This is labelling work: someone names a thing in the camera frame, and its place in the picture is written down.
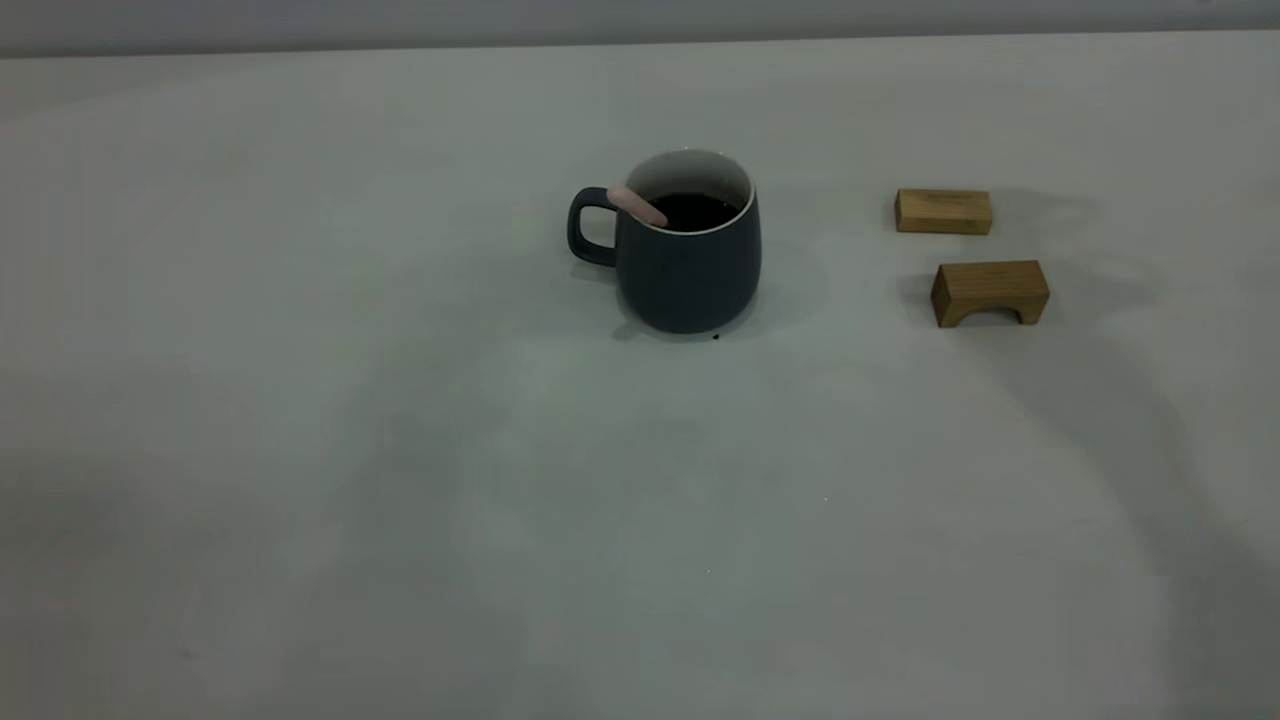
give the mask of dark liquid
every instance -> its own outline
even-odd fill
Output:
[[[675,232],[698,232],[718,228],[742,211],[723,200],[694,192],[663,195],[649,201],[667,215],[667,229]]]

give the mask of spoon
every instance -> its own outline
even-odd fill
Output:
[[[648,200],[636,195],[630,187],[616,184],[609,188],[607,195],[609,202],[631,213],[641,223],[648,223],[657,228],[667,227],[667,215],[663,215],[662,210],[649,205]]]

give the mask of gray wall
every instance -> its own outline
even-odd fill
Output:
[[[0,54],[1280,27],[1280,0],[0,0]]]

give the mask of rectangular wooden block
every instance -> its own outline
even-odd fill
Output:
[[[991,195],[970,190],[900,190],[893,201],[897,232],[991,232]]]
[[[1048,282],[1036,260],[955,263],[938,266],[931,299],[940,328],[956,327],[969,313],[998,307],[1034,325],[1048,304]]]

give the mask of dark gray mug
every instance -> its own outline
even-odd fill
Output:
[[[719,152],[676,150],[637,165],[626,186],[649,201],[698,193],[741,210],[698,232],[673,232],[618,213],[613,247],[604,247],[582,237],[582,208],[617,208],[603,187],[588,187],[568,210],[573,255],[616,268],[623,300],[659,331],[699,333],[736,318],[760,281],[760,208],[746,170]]]

